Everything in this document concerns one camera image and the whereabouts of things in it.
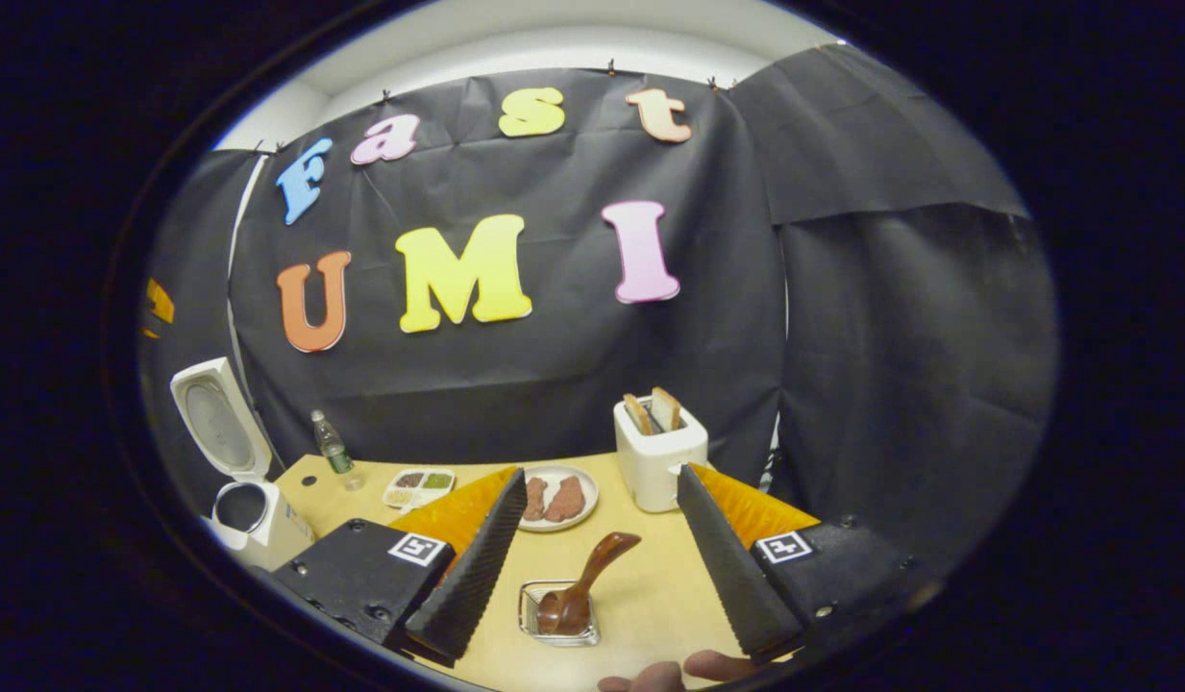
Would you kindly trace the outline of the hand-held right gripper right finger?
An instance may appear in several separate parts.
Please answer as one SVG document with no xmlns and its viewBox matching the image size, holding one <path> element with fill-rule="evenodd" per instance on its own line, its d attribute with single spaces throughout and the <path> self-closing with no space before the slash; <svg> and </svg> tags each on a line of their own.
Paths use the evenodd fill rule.
<svg viewBox="0 0 1185 692">
<path fill-rule="evenodd" d="M 918 606 L 936 581 L 854 515 L 816 520 L 705 464 L 677 502 L 729 627 L 755 664 L 830 656 Z"/>
</svg>

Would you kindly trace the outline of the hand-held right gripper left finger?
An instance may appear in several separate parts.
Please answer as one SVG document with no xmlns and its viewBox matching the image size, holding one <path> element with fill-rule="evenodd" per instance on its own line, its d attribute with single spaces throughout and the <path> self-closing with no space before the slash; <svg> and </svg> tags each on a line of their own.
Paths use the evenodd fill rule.
<svg viewBox="0 0 1185 692">
<path fill-rule="evenodd" d="M 505 468 L 393 525 L 351 518 L 273 579 L 363 637 L 451 666 L 465 656 L 527 506 Z"/>
</svg>

